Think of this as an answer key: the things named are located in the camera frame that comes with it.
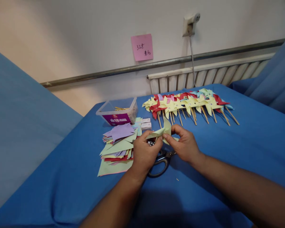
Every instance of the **power outlet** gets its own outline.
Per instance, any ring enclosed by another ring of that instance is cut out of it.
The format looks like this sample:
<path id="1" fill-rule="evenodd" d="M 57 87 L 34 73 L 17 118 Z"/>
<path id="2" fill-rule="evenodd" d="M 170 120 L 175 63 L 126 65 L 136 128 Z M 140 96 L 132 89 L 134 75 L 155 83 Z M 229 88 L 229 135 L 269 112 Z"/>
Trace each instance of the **power outlet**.
<path id="1" fill-rule="evenodd" d="M 191 35 L 195 34 L 196 23 L 200 20 L 200 14 L 197 13 L 194 16 L 184 18 L 183 21 L 183 37 L 190 36 L 189 31 L 192 31 Z"/>

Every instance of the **hand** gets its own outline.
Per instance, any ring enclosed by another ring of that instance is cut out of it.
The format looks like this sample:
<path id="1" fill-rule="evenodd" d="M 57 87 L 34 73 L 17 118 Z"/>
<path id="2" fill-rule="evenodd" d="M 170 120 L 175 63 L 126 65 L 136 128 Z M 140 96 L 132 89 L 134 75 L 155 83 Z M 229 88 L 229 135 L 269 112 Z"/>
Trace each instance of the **hand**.
<path id="1" fill-rule="evenodd" d="M 154 165 L 156 156 L 162 148 L 162 137 L 156 140 L 154 146 L 147 143 L 146 137 L 153 133 L 153 131 L 145 131 L 139 138 L 134 141 L 134 161 L 132 170 L 138 175 L 146 177 L 149 170 Z"/>
<path id="2" fill-rule="evenodd" d="M 178 124 L 171 127 L 171 132 L 172 134 L 179 135 L 180 140 L 176 141 L 173 137 L 167 134 L 163 134 L 163 137 L 173 147 L 177 155 L 193 167 L 201 164 L 205 155 L 200 152 L 193 133 L 187 131 Z"/>

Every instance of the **white radiator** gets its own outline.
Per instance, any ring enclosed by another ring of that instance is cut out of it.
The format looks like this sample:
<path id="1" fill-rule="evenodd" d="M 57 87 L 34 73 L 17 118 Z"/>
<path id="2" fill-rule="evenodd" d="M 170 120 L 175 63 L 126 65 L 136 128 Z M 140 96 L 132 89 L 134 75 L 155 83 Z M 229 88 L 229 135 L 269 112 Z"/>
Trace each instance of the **white radiator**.
<path id="1" fill-rule="evenodd" d="M 234 81 L 255 78 L 274 54 L 195 66 L 195 84 L 196 86 L 205 86 L 220 83 L 228 86 Z M 152 94 L 194 87 L 192 67 L 149 74 L 147 78 L 150 80 Z"/>

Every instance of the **blue fabric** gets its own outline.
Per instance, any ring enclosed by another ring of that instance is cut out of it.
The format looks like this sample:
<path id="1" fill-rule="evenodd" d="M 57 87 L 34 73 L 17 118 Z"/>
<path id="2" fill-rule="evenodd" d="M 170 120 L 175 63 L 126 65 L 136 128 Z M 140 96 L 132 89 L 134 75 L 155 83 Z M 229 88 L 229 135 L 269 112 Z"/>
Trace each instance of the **blue fabric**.
<path id="1" fill-rule="evenodd" d="M 254 80 L 255 78 L 234 81 L 233 83 L 229 85 L 229 88 L 241 94 L 244 94 L 249 88 L 249 86 L 253 83 Z"/>
<path id="2" fill-rule="evenodd" d="M 285 113 L 285 43 L 247 89 L 245 95 Z"/>
<path id="3" fill-rule="evenodd" d="M 0 207 L 81 119 L 0 54 Z"/>
<path id="4" fill-rule="evenodd" d="M 219 114 L 218 123 L 209 118 L 209 124 L 198 114 L 197 126 L 191 119 L 182 118 L 200 150 L 285 187 L 285 115 L 223 85 L 205 88 L 231 102 L 240 125 L 228 116 L 228 126 Z M 141 108 L 148 98 L 137 98 L 138 117 L 151 117 Z M 101 105 L 89 111 L 3 205 L 0 225 L 77 227 L 114 187 L 123 173 L 97 177 L 99 153 L 104 147 L 102 134 L 111 129 L 95 114 Z M 158 121 L 152 120 L 152 129 L 159 129 Z M 146 179 L 130 226 L 159 224 L 250 227 L 251 223 L 207 179 L 175 155 L 162 176 Z"/>

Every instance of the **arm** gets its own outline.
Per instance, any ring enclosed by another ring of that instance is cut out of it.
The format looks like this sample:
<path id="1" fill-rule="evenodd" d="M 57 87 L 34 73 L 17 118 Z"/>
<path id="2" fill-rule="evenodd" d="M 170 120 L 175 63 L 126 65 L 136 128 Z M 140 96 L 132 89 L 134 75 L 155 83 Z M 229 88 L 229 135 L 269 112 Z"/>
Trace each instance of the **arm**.
<path id="1" fill-rule="evenodd" d="M 177 142 L 163 135 L 178 156 L 212 182 L 256 225 L 285 227 L 285 188 L 247 170 L 228 165 L 199 151 L 193 134 L 179 125 Z"/>
<path id="2" fill-rule="evenodd" d="M 146 131 L 134 141 L 132 167 L 89 213 L 80 228 L 125 227 L 127 225 L 143 182 L 162 147 L 162 137 L 152 147 L 147 143 L 145 138 L 151 133 L 152 131 Z"/>

